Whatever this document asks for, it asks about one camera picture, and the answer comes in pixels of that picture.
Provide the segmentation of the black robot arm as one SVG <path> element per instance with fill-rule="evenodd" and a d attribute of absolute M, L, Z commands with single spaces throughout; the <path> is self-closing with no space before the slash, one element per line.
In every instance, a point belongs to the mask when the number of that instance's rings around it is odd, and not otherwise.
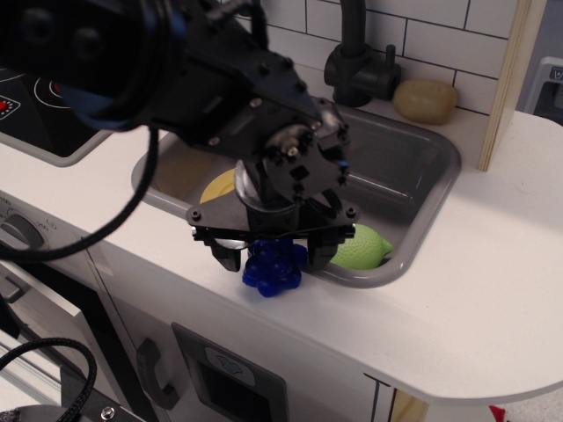
<path fill-rule="evenodd" d="M 303 239 L 325 266 L 355 233 L 347 182 L 348 127 L 314 98 L 293 62 L 268 47 L 257 1 L 4 1 L 1 63 L 59 84 L 90 127 L 145 126 L 237 162 L 235 189 L 186 220 L 228 270 L 256 240 Z"/>

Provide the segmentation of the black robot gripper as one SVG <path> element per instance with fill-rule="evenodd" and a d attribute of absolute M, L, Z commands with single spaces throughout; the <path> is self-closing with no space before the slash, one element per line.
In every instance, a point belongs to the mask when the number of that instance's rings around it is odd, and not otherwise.
<path fill-rule="evenodd" d="M 305 239 L 312 269 L 328 264 L 347 238 L 361 209 L 328 189 L 296 204 L 274 195 L 262 201 L 245 164 L 233 168 L 234 189 L 192 206 L 186 220 L 196 241 L 205 243 L 228 271 L 238 272 L 241 252 L 258 240 Z"/>

